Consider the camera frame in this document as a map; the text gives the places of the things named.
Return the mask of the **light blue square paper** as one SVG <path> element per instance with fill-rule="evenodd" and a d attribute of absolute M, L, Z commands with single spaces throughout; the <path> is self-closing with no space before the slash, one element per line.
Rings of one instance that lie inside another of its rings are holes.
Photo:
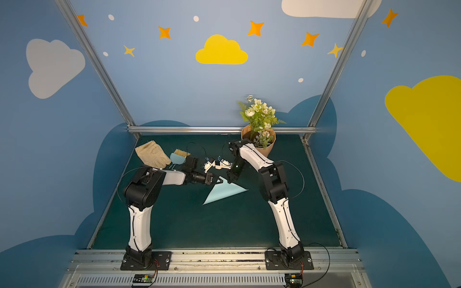
<path fill-rule="evenodd" d="M 217 183 L 210 191 L 203 205 L 207 205 L 247 191 L 247 189 L 244 187 L 241 187 L 235 183 L 229 183 L 228 180 L 224 179 L 222 176 L 219 177 L 219 180 L 219 183 Z"/>

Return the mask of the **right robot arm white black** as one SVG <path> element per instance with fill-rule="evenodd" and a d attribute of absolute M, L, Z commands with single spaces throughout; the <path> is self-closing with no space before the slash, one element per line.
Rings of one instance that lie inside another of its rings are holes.
<path fill-rule="evenodd" d="M 227 171 L 229 183 L 237 181 L 246 164 L 259 175 L 260 192 L 270 205 L 279 233 L 279 247 L 283 264 L 297 264 L 304 256 L 304 247 L 298 236 L 289 209 L 286 171 L 282 162 L 275 162 L 263 155 L 248 139 L 229 142 L 229 150 L 235 157 Z"/>

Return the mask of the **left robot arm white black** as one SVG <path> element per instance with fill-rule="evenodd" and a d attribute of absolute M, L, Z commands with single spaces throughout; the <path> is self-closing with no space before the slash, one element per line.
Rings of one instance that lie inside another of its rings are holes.
<path fill-rule="evenodd" d="M 197 158 L 187 156 L 179 170 L 157 169 L 146 164 L 136 169 L 124 191 L 130 213 L 130 239 L 122 260 L 122 271 L 158 267 L 152 251 L 151 213 L 162 187 L 198 183 L 213 188 L 223 184 L 219 176 L 196 170 L 197 162 Z"/>

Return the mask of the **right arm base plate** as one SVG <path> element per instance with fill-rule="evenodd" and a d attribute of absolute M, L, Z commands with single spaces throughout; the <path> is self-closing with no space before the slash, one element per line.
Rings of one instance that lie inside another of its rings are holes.
<path fill-rule="evenodd" d="M 301 258 L 288 260 L 281 251 L 266 250 L 264 253 L 267 270 L 314 270 L 313 259 L 309 251 L 305 251 Z"/>

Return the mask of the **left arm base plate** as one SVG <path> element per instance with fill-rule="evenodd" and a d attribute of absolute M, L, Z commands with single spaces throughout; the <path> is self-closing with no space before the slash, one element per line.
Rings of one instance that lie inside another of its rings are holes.
<path fill-rule="evenodd" d="M 122 264 L 121 271 L 167 271 L 169 269 L 172 252 L 168 251 L 151 251 L 138 252 L 130 250 L 126 252 Z"/>

